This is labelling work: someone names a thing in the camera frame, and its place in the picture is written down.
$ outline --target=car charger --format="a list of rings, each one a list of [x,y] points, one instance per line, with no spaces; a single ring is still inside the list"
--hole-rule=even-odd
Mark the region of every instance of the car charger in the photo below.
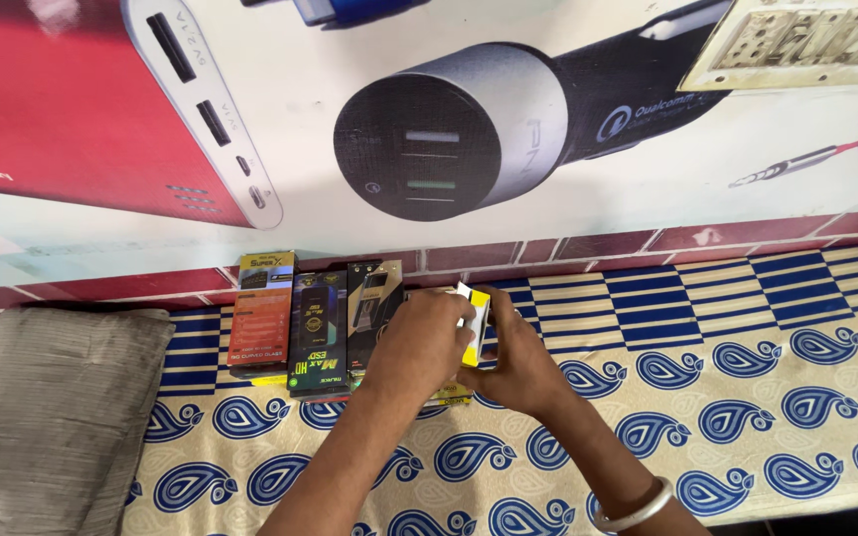
[[[340,171],[376,209],[438,221],[682,127],[730,93],[676,91],[730,2],[701,0],[554,58],[483,43],[377,80],[337,118]]]

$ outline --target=bracelet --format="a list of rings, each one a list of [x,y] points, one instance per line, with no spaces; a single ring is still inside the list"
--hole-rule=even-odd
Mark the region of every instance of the bracelet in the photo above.
[[[661,508],[673,496],[674,485],[664,477],[658,477],[658,480],[661,481],[661,492],[658,493],[657,497],[627,517],[614,520],[608,519],[604,517],[604,511],[599,506],[595,514],[591,516],[591,522],[595,524],[595,528],[602,532],[621,532],[647,521],[651,516],[661,511]]]

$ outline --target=blue and beige fabric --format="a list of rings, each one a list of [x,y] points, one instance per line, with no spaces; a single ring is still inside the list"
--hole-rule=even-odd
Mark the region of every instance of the blue and beige fabric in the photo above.
[[[706,524],[858,506],[858,247],[498,286]],[[125,534],[254,534],[340,417],[231,378],[229,317],[173,316]],[[477,398],[423,411],[354,534],[598,534],[597,506],[543,427]]]

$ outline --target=black smartphone image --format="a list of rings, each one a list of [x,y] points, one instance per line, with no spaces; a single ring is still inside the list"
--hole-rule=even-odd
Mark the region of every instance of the black smartphone image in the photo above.
[[[386,287],[386,272],[366,274],[362,293],[359,296],[356,313],[353,315],[353,328],[356,331],[368,331],[382,323],[379,302]]]
[[[336,311],[337,289],[331,286],[300,291],[301,348],[327,346],[336,342],[337,329],[330,316]]]

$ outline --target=hand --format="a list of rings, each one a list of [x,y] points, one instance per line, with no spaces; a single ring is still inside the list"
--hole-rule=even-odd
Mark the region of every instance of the hand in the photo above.
[[[515,311],[512,298],[491,287],[479,290],[492,296],[488,323],[499,336],[497,354],[482,359],[495,357],[498,364],[493,370],[463,367],[457,380],[509,409],[542,420],[560,399],[567,400],[565,395],[575,392],[535,328]]]
[[[413,293],[386,326],[360,389],[375,388],[391,394],[393,403],[422,407],[459,370],[475,334],[468,325],[457,328],[456,324],[475,315],[475,307],[462,296]]]

